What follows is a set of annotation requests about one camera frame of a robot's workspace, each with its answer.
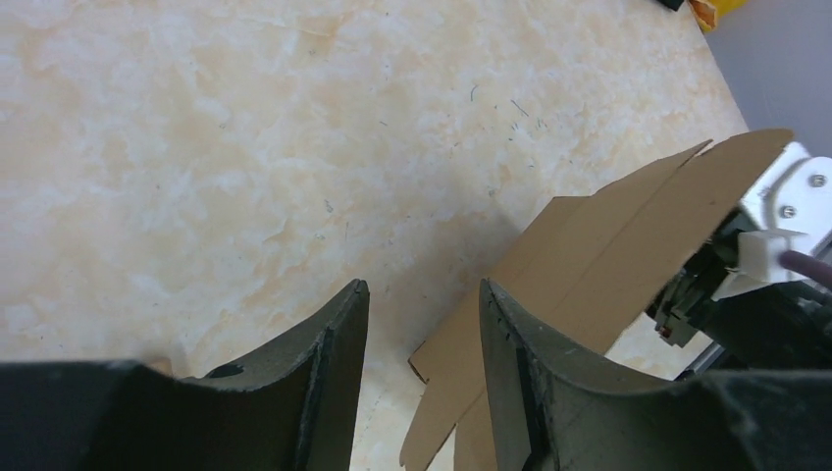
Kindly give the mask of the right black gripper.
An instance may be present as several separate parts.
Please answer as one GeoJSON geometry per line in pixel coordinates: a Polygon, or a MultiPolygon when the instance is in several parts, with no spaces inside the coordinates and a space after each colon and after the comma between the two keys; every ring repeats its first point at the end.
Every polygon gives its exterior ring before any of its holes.
{"type": "Polygon", "coordinates": [[[739,234],[753,227],[737,209],[723,219],[648,306],[657,332],[678,346],[705,334],[731,355],[728,368],[830,368],[829,289],[796,281],[714,299],[736,272],[739,234]]]}

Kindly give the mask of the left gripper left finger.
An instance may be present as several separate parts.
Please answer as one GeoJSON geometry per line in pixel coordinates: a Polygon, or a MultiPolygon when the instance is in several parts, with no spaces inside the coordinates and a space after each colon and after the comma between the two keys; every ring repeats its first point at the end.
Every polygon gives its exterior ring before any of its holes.
{"type": "Polygon", "coordinates": [[[135,360],[5,363],[5,470],[345,470],[370,293],[362,280],[201,378],[135,360]]]}

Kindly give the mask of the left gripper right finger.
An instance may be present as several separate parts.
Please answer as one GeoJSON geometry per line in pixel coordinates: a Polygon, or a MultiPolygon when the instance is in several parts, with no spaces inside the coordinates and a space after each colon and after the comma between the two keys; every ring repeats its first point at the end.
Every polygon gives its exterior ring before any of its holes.
{"type": "Polygon", "coordinates": [[[831,374],[716,370],[665,381],[613,362],[480,285],[501,470],[827,470],[831,374]]]}

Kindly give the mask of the brown cardboard box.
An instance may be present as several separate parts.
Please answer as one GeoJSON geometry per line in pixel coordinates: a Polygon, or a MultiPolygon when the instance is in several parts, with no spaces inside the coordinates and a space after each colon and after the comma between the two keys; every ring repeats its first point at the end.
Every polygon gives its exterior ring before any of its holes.
{"type": "MultiPolygon", "coordinates": [[[[488,272],[527,311],[599,353],[643,312],[794,135],[750,131],[651,162],[590,196],[552,199],[488,272]]],[[[470,290],[410,357],[426,388],[399,461],[425,470],[456,426],[494,468],[479,293],[470,290]]]]}

